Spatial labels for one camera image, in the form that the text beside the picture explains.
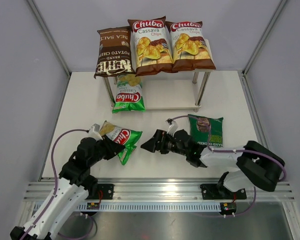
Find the green Chuba bag sideways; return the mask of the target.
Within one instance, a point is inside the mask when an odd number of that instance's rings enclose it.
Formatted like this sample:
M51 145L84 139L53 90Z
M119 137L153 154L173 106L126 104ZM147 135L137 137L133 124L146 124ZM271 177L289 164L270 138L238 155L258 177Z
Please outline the green Chuba bag sideways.
M99 130L101 136L106 135L113 142L124 146L124 149L117 155L123 166L128 162L132 153L137 148L137 143L142 133L142 131L114 125L109 121L104 121Z

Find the green Chuba bag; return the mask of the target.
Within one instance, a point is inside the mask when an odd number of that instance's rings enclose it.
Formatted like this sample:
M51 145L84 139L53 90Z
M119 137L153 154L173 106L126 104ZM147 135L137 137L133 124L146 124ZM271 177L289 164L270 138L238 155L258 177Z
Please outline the green Chuba bag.
M142 81L135 74L119 75L112 113L119 112L145 112Z

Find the green Real chips bag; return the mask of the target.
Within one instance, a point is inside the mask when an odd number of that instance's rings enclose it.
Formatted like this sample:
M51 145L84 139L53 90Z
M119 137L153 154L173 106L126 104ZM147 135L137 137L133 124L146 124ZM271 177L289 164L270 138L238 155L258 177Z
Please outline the green Real chips bag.
M189 134L193 140L201 145L210 147L223 147L223 117L209 118L198 115L188 115Z

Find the brown Kettle sea salt bag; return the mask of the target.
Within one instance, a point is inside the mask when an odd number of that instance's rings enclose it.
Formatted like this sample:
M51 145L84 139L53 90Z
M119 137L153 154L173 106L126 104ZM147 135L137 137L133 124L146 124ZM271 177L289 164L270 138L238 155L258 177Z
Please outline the brown Kettle sea salt bag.
M134 74L129 26L100 29L98 60L94 77Z

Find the brown Chuba bag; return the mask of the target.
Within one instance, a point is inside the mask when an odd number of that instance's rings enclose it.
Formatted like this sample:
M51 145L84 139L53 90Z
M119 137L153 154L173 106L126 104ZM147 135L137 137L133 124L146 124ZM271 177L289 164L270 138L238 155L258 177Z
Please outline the brown Chuba bag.
M166 17L129 19L134 40L137 76L173 71L173 57L166 34Z
M166 22L173 51L173 72L215 70L203 36L203 22Z

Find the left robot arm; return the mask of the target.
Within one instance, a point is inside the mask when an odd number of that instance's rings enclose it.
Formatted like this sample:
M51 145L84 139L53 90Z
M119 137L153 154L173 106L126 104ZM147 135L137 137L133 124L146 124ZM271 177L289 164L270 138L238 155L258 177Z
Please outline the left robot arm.
M82 139L63 165L48 197L28 222L13 228L11 239L54 240L77 206L98 194L98 180L91 175L91 167L101 160L112 159L124 149L124 145L107 136L99 140Z

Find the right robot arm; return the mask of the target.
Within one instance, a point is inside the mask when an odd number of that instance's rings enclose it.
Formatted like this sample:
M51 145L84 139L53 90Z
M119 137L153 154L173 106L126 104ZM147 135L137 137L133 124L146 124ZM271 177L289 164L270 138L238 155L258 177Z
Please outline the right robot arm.
M286 177L285 162L253 140L236 149L213 148L195 142L185 130L170 134L158 129L140 147L151 153L182 155L195 168L232 168L217 183L200 185L203 200L245 200L245 190L253 187L274 192Z

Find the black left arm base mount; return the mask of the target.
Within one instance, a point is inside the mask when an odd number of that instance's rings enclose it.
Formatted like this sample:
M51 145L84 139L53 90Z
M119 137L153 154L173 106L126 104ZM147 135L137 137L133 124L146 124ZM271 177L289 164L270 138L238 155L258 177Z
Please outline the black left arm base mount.
M89 190L88 200L112 200L114 195L114 184L97 183Z

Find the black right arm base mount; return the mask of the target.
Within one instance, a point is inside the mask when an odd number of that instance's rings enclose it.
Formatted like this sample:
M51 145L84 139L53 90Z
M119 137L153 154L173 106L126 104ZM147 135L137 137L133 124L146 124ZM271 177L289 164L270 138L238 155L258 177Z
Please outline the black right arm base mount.
M246 200L247 194L244 188L232 192L216 183L203 183L200 185L203 200Z

